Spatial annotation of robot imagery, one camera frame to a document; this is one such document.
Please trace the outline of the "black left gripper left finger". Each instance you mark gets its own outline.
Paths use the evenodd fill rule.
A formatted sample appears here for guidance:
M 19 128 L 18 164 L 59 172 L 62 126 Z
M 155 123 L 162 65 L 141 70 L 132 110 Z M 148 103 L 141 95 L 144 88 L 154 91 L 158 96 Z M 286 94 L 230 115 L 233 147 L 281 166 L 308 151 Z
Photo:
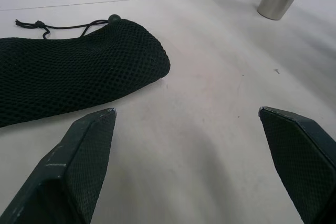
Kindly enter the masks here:
M 106 176 L 114 108 L 73 122 L 34 168 L 1 223 L 90 223 Z

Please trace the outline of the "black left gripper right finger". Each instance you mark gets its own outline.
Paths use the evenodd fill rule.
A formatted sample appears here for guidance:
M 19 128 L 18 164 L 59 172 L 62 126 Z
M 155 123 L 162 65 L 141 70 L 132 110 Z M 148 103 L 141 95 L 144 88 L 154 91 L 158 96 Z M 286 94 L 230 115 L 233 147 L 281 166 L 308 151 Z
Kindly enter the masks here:
M 258 112 L 275 169 L 304 223 L 335 223 L 335 140 L 314 120 Z

